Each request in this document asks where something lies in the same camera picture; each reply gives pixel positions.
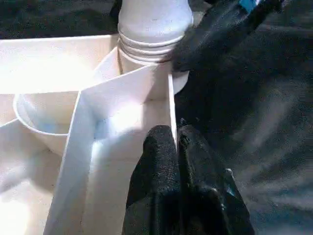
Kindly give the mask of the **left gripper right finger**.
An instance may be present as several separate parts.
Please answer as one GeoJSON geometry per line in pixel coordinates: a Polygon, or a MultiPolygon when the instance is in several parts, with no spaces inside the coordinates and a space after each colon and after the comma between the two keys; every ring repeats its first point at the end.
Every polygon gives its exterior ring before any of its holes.
{"type": "Polygon", "coordinates": [[[187,235],[253,235],[249,211],[203,134],[192,125],[178,129],[183,231],[187,235]]]}

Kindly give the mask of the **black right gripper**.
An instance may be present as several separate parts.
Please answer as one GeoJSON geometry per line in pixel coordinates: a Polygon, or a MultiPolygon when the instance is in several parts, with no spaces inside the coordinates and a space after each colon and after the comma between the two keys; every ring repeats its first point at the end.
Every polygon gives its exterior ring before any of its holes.
{"type": "Polygon", "coordinates": [[[266,17],[280,12],[284,0],[217,0],[196,27],[186,30],[172,52],[174,71],[217,64],[266,17]]]}

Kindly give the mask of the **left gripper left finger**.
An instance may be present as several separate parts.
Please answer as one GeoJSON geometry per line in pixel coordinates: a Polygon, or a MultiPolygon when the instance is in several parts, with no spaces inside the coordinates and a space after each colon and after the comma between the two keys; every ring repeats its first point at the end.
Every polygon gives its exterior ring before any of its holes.
{"type": "Polygon", "coordinates": [[[147,134],[130,178],[124,216],[126,235],[180,234],[180,176],[172,130],[157,125],[147,134]]]}

